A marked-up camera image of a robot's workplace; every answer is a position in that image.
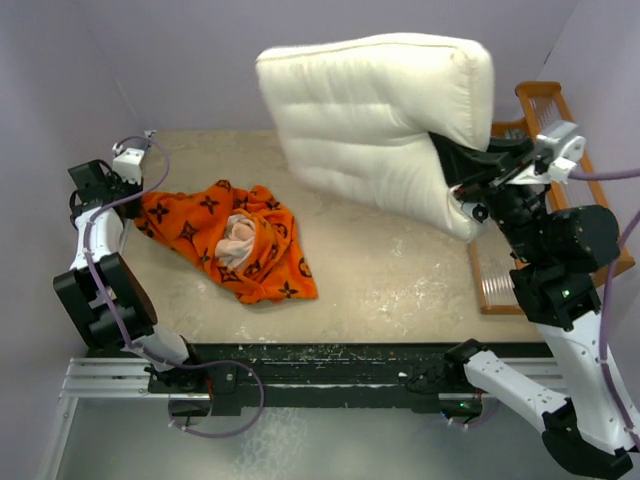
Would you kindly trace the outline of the orange patterned pillowcase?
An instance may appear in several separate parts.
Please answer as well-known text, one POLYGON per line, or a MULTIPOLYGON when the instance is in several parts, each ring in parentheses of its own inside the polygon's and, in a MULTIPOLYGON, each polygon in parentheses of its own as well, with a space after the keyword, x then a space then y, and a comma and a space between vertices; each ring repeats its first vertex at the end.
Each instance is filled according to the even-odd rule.
POLYGON ((148 193, 135 225, 242 304, 318 297, 295 216, 264 186, 220 180, 197 193, 148 193))

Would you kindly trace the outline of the white pillow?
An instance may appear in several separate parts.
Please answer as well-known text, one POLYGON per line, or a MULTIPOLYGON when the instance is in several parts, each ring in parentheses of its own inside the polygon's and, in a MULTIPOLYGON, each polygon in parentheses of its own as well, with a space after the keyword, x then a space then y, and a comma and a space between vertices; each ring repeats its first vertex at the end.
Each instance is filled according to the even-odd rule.
POLYGON ((464 242, 481 234, 447 185, 432 140, 487 148, 495 76, 481 43, 380 34, 272 47, 255 69, 299 181, 464 242))

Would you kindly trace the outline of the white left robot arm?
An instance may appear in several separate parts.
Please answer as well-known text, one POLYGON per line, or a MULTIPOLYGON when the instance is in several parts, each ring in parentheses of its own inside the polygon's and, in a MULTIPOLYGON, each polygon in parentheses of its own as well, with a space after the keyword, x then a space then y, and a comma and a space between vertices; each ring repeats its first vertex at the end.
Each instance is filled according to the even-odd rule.
POLYGON ((149 296, 121 255, 126 224, 141 211, 142 154, 128 149, 111 164, 92 160, 69 169, 77 245, 69 270, 53 288, 75 328, 93 350, 118 349, 151 362, 184 392, 202 387, 204 365, 188 342, 158 324, 149 296))

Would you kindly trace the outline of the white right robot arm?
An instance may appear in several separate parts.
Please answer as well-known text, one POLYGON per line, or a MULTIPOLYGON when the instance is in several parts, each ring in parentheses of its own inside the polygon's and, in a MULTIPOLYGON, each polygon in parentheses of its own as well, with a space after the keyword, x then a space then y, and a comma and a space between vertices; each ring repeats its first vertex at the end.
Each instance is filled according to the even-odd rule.
POLYGON ((476 340, 445 356, 445 380, 496 397, 541 435, 566 471, 618 479, 633 466, 639 413, 604 335, 605 309, 593 274, 621 253, 618 222, 601 205, 549 211, 553 183, 578 176, 585 140, 559 121, 535 138, 494 139, 474 150, 434 135, 447 184, 477 221, 494 221, 522 268, 510 274, 527 319, 542 334, 566 384, 558 393, 519 373, 476 340))

